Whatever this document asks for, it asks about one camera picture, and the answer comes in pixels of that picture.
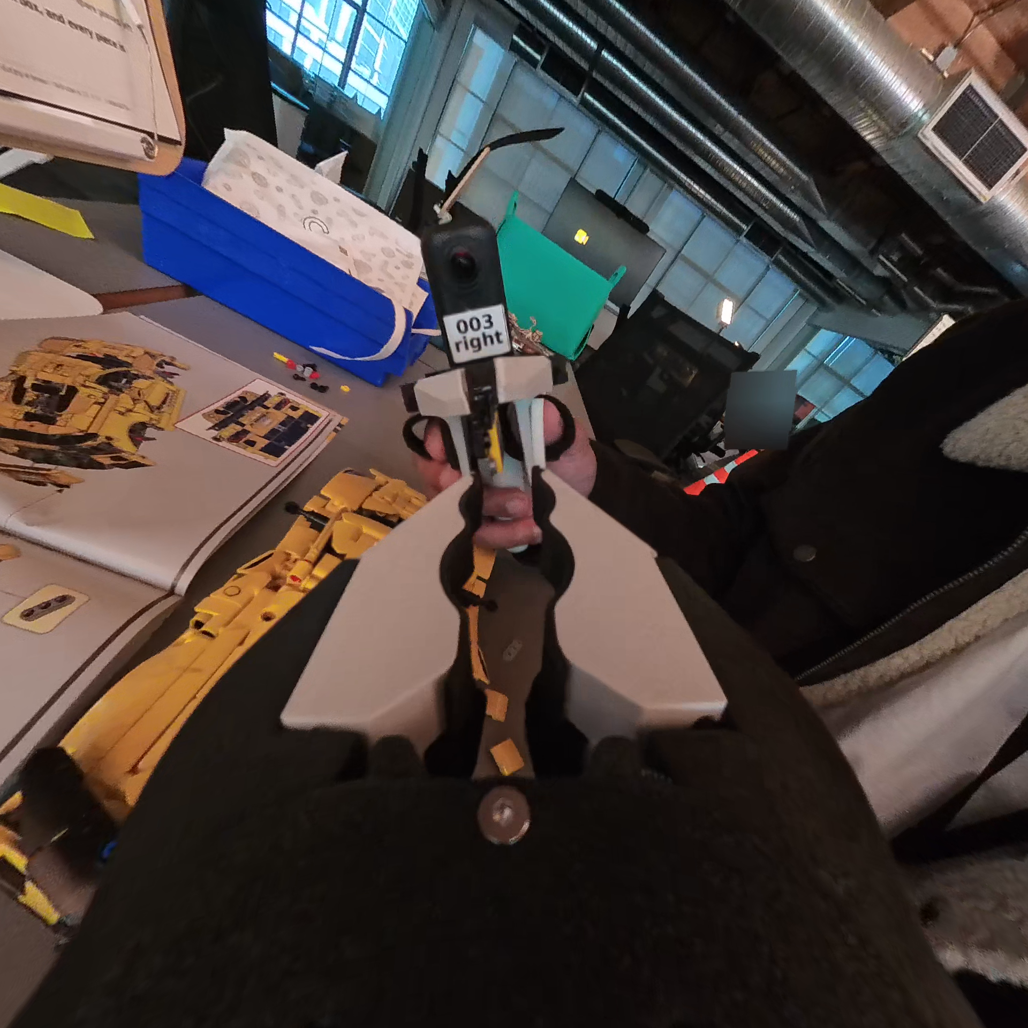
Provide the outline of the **silver ventilation duct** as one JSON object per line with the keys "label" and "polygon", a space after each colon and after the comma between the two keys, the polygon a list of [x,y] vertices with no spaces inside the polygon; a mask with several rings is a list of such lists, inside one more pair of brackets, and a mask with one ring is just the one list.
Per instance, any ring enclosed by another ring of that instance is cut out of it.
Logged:
{"label": "silver ventilation duct", "polygon": [[947,98],[942,76],[866,1],[729,1],[887,166],[987,264],[1026,293],[1026,174],[972,196],[919,133]]}

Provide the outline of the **white vent grille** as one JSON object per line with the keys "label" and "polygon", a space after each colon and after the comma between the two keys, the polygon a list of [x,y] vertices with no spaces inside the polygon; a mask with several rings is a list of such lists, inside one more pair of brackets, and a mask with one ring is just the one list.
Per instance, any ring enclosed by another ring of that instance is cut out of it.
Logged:
{"label": "white vent grille", "polygon": [[1027,130],[976,71],[968,71],[918,133],[919,140],[980,201],[1024,172]]}

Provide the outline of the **black panel desk lamp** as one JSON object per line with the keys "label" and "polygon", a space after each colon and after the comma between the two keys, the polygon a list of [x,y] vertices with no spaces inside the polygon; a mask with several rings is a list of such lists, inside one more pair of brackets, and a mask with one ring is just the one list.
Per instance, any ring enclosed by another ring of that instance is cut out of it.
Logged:
{"label": "black panel desk lamp", "polygon": [[495,140],[485,144],[478,153],[475,154],[458,173],[450,173],[446,179],[443,199],[434,207],[436,220],[439,225],[449,223],[453,217],[453,208],[460,195],[465,191],[472,178],[479,168],[495,152],[513,147],[533,143],[548,142],[557,138],[564,132],[563,126],[549,126],[531,131],[517,132],[510,135],[502,135]]}

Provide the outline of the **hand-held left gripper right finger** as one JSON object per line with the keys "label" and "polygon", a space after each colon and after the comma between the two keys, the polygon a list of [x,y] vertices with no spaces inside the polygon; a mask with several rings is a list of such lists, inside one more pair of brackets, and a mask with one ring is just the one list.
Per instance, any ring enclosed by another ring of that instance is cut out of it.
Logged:
{"label": "hand-held left gripper right finger", "polygon": [[587,737],[635,736],[724,713],[725,693],[655,551],[551,471],[541,482],[572,556],[554,612],[572,724]]}

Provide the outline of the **black mesh chair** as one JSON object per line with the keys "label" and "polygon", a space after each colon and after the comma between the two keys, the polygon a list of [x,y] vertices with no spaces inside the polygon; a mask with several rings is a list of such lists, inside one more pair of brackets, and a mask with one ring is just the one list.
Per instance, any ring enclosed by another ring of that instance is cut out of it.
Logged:
{"label": "black mesh chair", "polygon": [[625,440],[666,458],[685,456],[708,437],[732,374],[757,361],[653,291],[575,377],[596,440]]}

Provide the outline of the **person's right hand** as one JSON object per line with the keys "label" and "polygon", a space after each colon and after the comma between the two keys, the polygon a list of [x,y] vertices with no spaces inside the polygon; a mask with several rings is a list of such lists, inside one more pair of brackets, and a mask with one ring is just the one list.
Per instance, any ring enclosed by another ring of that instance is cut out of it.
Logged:
{"label": "person's right hand", "polygon": [[[443,424],[427,423],[423,444],[427,456],[415,456],[421,478],[420,491],[432,500],[460,481],[458,469],[446,458],[442,434]],[[548,465],[548,470],[578,494],[589,497],[598,476],[598,458],[591,445],[588,420],[575,420],[575,440],[563,456]],[[515,487],[489,486],[483,490],[482,518],[475,542],[484,548],[511,550],[533,546],[542,541],[543,533],[533,516],[533,495]]]}

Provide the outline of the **orange traffic cone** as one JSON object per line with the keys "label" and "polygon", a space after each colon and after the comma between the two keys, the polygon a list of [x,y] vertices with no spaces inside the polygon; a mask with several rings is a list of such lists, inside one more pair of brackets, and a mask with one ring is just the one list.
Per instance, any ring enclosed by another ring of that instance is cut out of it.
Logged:
{"label": "orange traffic cone", "polygon": [[740,452],[736,456],[715,460],[699,469],[699,477],[690,484],[685,485],[684,492],[687,495],[699,495],[708,485],[723,484],[728,479],[731,472],[739,465],[743,464],[759,453],[756,449]]}

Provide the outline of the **blue plastic bin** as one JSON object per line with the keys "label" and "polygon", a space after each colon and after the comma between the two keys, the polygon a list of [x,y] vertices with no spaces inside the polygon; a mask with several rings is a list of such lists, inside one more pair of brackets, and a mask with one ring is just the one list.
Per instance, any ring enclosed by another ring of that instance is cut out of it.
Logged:
{"label": "blue plastic bin", "polygon": [[138,173],[144,259],[373,386],[440,341],[427,297],[418,315],[203,188],[201,161]]}

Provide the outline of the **small loose red black pieces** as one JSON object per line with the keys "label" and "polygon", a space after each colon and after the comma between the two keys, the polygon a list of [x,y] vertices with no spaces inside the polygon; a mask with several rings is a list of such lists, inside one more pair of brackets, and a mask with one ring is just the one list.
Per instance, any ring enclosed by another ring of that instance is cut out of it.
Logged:
{"label": "small loose red black pieces", "polygon": [[292,373],[293,379],[308,386],[314,392],[325,394],[329,387],[322,382],[322,375],[314,363],[298,363],[282,353],[273,353],[277,362],[286,366]]}

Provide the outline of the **yellow paper strip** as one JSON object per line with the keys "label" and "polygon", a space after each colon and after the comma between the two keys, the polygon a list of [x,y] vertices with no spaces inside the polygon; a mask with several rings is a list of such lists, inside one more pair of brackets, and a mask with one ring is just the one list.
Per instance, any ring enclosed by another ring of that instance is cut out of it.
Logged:
{"label": "yellow paper strip", "polygon": [[0,185],[1,213],[41,225],[71,238],[95,238],[84,216],[59,201]]}

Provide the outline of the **window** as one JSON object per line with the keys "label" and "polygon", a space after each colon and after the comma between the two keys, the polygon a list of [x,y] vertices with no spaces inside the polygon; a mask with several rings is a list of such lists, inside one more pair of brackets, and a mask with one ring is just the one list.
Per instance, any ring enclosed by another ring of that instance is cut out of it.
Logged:
{"label": "window", "polygon": [[267,1],[265,32],[305,81],[384,119],[421,8],[418,1]]}

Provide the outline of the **yellow toy brick car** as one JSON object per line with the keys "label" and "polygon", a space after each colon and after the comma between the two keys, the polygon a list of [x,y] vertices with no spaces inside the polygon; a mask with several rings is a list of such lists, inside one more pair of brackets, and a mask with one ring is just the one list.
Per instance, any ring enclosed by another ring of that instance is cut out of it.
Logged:
{"label": "yellow toy brick car", "polygon": [[214,685],[330,572],[426,504],[376,469],[344,470],[304,506],[286,504],[294,522],[276,548],[240,566],[171,645],[22,766],[2,799],[2,894],[46,931],[70,935],[142,790]]}

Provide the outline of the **grey wall screen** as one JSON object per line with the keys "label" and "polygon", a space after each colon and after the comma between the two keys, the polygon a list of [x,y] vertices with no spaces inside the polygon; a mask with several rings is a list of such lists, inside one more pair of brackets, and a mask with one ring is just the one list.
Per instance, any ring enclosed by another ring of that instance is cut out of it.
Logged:
{"label": "grey wall screen", "polygon": [[623,268],[615,289],[634,296],[663,258],[665,249],[649,237],[648,227],[634,215],[622,217],[616,207],[615,201],[604,201],[597,192],[572,179],[549,216],[543,235],[603,278]]}

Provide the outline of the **instruction booklet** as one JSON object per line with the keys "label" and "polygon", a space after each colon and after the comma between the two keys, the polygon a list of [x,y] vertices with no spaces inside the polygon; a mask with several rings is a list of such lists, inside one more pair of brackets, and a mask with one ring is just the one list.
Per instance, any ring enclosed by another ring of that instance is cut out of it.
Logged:
{"label": "instruction booklet", "polygon": [[7,782],[346,419],[131,314],[3,321],[1,372]]}

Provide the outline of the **grey desk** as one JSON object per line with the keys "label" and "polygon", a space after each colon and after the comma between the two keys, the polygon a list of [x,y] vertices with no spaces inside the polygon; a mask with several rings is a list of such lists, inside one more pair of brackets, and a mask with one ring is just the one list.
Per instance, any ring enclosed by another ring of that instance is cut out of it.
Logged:
{"label": "grey desk", "polygon": [[[142,216],[138,207],[113,201],[69,200],[84,214],[95,240],[69,238],[16,217],[2,216],[2,249],[93,294],[105,313],[142,315],[215,353],[238,362],[260,377],[288,383],[286,367],[273,353],[297,359],[309,356],[238,313],[162,276],[143,261]],[[402,438],[404,407],[401,384],[444,366],[435,348],[426,351],[400,379],[383,387],[368,384],[329,366],[323,372],[329,392],[323,403],[347,419],[333,442],[281,494],[300,502],[315,494],[344,469],[370,468],[418,485],[413,455]],[[339,390],[348,384],[352,392]],[[286,516],[278,504],[255,514],[195,573],[184,599],[153,629],[115,672],[107,687],[144,659],[156,654],[186,627],[193,607],[223,584],[247,558],[274,544],[285,533]],[[14,900],[2,896],[2,1026],[8,1026],[56,963],[56,939]]]}

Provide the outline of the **white patterned paper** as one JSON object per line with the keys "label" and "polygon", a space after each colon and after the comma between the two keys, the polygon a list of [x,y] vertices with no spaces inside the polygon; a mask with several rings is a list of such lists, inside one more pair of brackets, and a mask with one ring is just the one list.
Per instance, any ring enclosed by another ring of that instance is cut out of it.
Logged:
{"label": "white patterned paper", "polygon": [[226,130],[201,185],[310,254],[328,293],[364,316],[369,353],[346,354],[334,342],[317,346],[317,353],[372,364],[401,348],[409,322],[427,297],[419,286],[419,241],[412,232],[319,171],[242,130]]}

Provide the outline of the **small yellow black brick assembly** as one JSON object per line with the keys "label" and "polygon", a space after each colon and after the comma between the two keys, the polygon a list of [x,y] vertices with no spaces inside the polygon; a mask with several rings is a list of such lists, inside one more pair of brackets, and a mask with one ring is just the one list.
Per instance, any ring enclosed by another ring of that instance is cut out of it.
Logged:
{"label": "small yellow black brick assembly", "polygon": [[494,388],[488,384],[472,386],[470,403],[470,438],[472,454],[476,462],[489,468],[486,457],[486,433],[498,421]]}

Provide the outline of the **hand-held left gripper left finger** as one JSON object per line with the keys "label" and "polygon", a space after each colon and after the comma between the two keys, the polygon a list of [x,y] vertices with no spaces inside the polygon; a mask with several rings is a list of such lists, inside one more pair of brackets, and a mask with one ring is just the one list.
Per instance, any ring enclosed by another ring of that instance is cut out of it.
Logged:
{"label": "hand-held left gripper left finger", "polygon": [[360,557],[281,722],[293,730],[440,733],[458,605],[442,563],[466,528],[467,475]]}

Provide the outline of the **teal board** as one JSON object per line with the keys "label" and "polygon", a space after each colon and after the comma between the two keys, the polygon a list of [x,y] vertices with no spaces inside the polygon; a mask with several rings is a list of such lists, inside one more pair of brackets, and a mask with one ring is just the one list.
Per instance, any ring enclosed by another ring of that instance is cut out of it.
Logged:
{"label": "teal board", "polygon": [[573,362],[626,268],[599,276],[520,220],[518,199],[513,192],[495,232],[508,313],[523,330],[539,331],[544,346]]}

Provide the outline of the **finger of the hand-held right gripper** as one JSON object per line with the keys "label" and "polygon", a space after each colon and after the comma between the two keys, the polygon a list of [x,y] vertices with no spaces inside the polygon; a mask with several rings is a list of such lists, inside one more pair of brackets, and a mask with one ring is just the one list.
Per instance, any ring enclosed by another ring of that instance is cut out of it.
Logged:
{"label": "finger of the hand-held right gripper", "polygon": [[494,361],[498,439],[505,457],[523,467],[547,465],[545,396],[554,384],[548,357],[498,357]]}
{"label": "finger of the hand-held right gripper", "polygon": [[468,441],[471,399],[465,371],[442,371],[414,382],[412,413],[444,420],[455,447],[456,467],[462,473],[474,472]]}

